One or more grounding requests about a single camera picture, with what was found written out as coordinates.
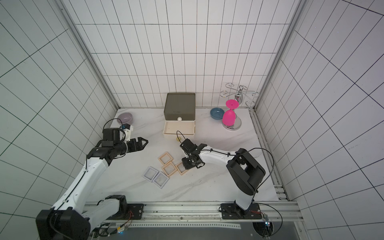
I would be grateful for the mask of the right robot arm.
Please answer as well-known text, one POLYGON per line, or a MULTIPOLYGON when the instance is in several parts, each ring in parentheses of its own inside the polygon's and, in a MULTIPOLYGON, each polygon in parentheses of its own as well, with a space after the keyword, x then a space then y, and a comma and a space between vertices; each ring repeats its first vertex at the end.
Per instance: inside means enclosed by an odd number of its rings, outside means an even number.
POLYGON ((219 207, 223 220, 262 219, 254 196, 266 175, 261 164, 245 149, 236 152, 216 150, 206 144, 196 145, 190 139, 180 144, 185 157, 182 164, 186 170, 201 168, 205 164, 226 166, 239 191, 233 203, 223 203, 219 207))

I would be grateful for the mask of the three-tier drawer cabinet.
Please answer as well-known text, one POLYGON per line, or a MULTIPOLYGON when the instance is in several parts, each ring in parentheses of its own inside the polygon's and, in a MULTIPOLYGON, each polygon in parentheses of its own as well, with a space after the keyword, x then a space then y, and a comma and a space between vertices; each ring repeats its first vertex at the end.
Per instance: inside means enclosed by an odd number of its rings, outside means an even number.
POLYGON ((165 138, 176 140, 183 135, 186 138, 193 138, 196 132, 196 94, 168 93, 164 117, 165 138))

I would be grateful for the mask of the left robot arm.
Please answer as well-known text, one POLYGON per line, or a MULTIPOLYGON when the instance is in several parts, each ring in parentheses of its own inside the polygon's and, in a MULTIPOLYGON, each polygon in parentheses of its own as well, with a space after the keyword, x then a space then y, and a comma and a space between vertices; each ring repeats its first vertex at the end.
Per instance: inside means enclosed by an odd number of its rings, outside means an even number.
POLYGON ((112 161, 128 153, 145 149, 148 140, 131 138, 133 127, 103 129, 103 138, 87 154, 85 165, 63 196, 49 209, 36 217, 41 240, 86 240, 89 234, 108 218, 131 219, 123 195, 109 196, 93 210, 84 212, 87 199, 99 178, 112 161))

